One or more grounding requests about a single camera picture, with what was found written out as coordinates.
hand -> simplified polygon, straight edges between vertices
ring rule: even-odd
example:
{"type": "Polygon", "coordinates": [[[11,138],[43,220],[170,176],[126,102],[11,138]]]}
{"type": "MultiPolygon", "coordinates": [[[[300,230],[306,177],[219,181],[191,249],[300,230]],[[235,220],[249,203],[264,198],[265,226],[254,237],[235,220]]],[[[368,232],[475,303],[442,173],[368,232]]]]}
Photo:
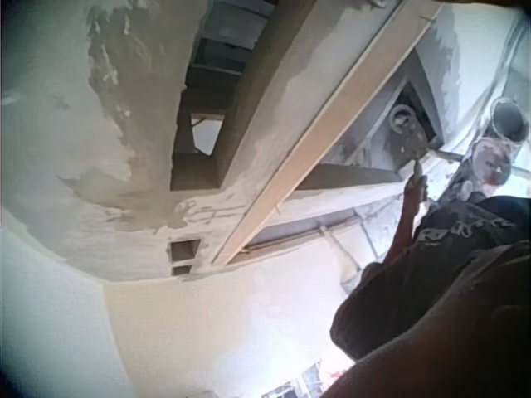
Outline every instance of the hand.
{"type": "Polygon", "coordinates": [[[406,216],[416,216],[428,196],[428,177],[422,176],[415,181],[415,176],[409,177],[404,188],[404,204],[402,213],[406,216]]]}

white wall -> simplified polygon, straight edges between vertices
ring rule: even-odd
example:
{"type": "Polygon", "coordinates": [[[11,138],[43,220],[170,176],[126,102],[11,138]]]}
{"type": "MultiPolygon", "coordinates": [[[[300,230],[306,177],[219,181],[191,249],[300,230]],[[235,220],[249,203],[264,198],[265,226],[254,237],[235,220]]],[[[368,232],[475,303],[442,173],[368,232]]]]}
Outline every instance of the white wall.
{"type": "Polygon", "coordinates": [[[24,396],[135,396],[100,283],[49,258],[6,212],[0,263],[2,369],[24,396]]]}
{"type": "Polygon", "coordinates": [[[331,344],[346,266],[321,239],[193,281],[109,285],[125,368],[142,397],[260,396],[309,368],[331,344]]]}
{"type": "Polygon", "coordinates": [[[501,7],[444,6],[417,44],[446,142],[475,117],[475,102],[493,82],[507,37],[520,18],[520,12],[501,7]]]}

wooden board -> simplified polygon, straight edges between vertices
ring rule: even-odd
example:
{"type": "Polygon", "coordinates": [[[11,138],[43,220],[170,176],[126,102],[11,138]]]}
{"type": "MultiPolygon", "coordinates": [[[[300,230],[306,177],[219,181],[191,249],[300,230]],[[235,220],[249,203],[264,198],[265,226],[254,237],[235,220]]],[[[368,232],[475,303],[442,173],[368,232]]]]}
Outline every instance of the wooden board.
{"type": "Polygon", "coordinates": [[[360,115],[415,46],[441,5],[405,0],[322,108],[215,257],[225,265],[255,236],[360,115]]]}

dark t-shirt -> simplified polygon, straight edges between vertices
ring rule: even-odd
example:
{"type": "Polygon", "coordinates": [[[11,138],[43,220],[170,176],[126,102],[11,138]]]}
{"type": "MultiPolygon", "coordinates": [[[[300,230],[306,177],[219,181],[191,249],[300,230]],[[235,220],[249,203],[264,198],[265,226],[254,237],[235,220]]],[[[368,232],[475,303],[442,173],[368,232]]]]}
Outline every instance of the dark t-shirt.
{"type": "Polygon", "coordinates": [[[399,336],[437,303],[481,253],[529,239],[529,199],[452,202],[424,217],[391,265],[372,263],[341,305],[330,335],[359,360],[399,336]]]}

person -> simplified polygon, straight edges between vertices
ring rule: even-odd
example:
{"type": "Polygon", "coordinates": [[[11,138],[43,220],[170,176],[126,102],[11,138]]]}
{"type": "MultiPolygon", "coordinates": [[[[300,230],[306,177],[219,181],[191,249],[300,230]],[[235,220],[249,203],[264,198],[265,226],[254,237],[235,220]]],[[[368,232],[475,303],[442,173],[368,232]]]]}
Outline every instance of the person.
{"type": "Polygon", "coordinates": [[[356,365],[324,398],[527,392],[530,200],[453,201],[413,235],[426,189],[426,177],[406,185],[391,248],[334,317],[356,365]]]}

